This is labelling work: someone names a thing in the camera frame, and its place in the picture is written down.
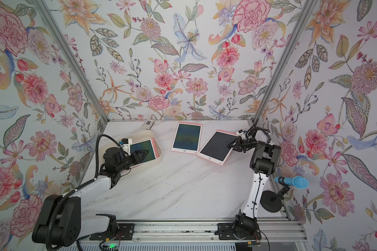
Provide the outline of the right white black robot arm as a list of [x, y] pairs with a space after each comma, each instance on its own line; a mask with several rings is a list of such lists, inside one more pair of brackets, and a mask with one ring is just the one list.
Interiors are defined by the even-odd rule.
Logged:
[[262, 207], [264, 187], [278, 165], [281, 147], [272, 143], [270, 131], [264, 128], [252, 126], [246, 132], [240, 130], [238, 133], [237, 139], [229, 143], [228, 147], [243, 153], [254, 150], [249, 163], [252, 186], [247, 202], [239, 209], [233, 222], [219, 223], [214, 234], [220, 240], [260, 240], [258, 210]]

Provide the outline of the cream plastic storage box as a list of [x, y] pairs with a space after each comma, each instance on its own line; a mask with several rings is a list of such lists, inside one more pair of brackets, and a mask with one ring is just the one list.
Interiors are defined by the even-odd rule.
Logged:
[[145, 162], [143, 164], [139, 164], [135, 167], [132, 167], [132, 173], [138, 173], [138, 172], [141, 172], [141, 171], [144, 171], [144, 170], [147, 170], [157, 164], [159, 164], [162, 159], [163, 159], [163, 152], [162, 152], [162, 149], [156, 139], [156, 136], [155, 134], [151, 131], [151, 130], [141, 130], [137, 133], [134, 133], [134, 134], [127, 134], [127, 135], [122, 135], [122, 134], [119, 134], [119, 135], [116, 135], [113, 137], [115, 140], [121, 140], [123, 138], [127, 138], [127, 139], [132, 139], [132, 142], [133, 143], [137, 143], [139, 141], [143, 141], [143, 140], [150, 140], [150, 139], [153, 139], [154, 140], [154, 143], [155, 143], [155, 149], [156, 149], [156, 153], [157, 153], [157, 157], [155, 160], [152, 160], [152, 161], [149, 161], [149, 162]]

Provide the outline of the pink writing tablet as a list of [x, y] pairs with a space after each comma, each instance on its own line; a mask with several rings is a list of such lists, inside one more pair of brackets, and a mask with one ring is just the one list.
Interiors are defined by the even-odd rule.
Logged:
[[215, 164], [223, 165], [232, 152], [228, 145], [236, 139], [235, 133], [216, 130], [200, 149], [197, 156]]
[[154, 138], [133, 143], [130, 146], [130, 151], [138, 151], [139, 153], [144, 153], [145, 156], [142, 158], [142, 163], [154, 161], [160, 156]]
[[198, 154], [201, 134], [201, 124], [179, 122], [173, 137], [171, 151], [186, 154]]

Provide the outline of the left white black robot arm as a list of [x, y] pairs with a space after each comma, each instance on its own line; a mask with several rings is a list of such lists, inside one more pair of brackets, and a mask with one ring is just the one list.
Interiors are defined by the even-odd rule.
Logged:
[[121, 147], [111, 147], [99, 162], [95, 155], [95, 176], [63, 195], [51, 195], [44, 200], [38, 220], [32, 232], [34, 243], [44, 244], [49, 251], [71, 246], [84, 237], [119, 232], [116, 216], [98, 213], [83, 217], [83, 209], [99, 195], [110, 191], [122, 178], [122, 172], [142, 164], [148, 150], [125, 152]]

